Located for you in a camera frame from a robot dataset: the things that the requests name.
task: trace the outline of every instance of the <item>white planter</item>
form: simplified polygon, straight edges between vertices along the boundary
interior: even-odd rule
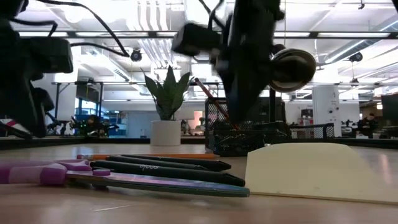
[[[181,145],[181,121],[152,121],[150,144],[153,146]]]

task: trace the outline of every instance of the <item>wooden table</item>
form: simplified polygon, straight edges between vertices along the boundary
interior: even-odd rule
[[[397,186],[398,151],[356,150],[386,182]],[[203,153],[203,145],[150,147],[130,144],[87,144],[0,151],[0,159],[72,159],[77,154]],[[220,158],[230,172],[244,177],[246,158]],[[0,186],[1,223],[398,223],[398,207],[288,197],[219,198],[142,190]]]

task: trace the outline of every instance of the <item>snake plant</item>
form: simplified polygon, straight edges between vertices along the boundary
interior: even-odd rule
[[[189,87],[189,77],[190,72],[181,76],[177,82],[171,66],[167,69],[163,85],[145,76],[146,86],[154,98],[156,111],[162,121],[172,120],[173,114],[181,107],[184,93]]]

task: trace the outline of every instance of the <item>wire mesh basket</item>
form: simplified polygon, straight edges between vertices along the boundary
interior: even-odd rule
[[[261,124],[254,130],[210,131],[208,148],[220,156],[246,156],[248,152],[275,142],[287,142],[290,129],[282,122]]]
[[[255,131],[261,130],[261,125],[269,121],[269,99],[267,97],[258,98],[254,106],[248,111],[245,121],[235,127],[228,121],[228,118],[219,111],[215,101],[221,109],[228,113],[225,98],[209,98],[205,103],[205,139],[206,147],[210,148],[210,132],[216,131]],[[276,99],[276,120],[285,120],[285,108],[281,98]]]

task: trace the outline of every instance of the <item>pencil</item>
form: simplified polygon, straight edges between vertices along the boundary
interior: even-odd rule
[[[159,157],[174,157],[174,158],[184,158],[184,159],[216,159],[217,155],[212,153],[206,154],[140,154],[143,156],[159,156]],[[119,156],[115,154],[79,154],[77,159],[87,159],[89,161],[103,160],[108,156]]]

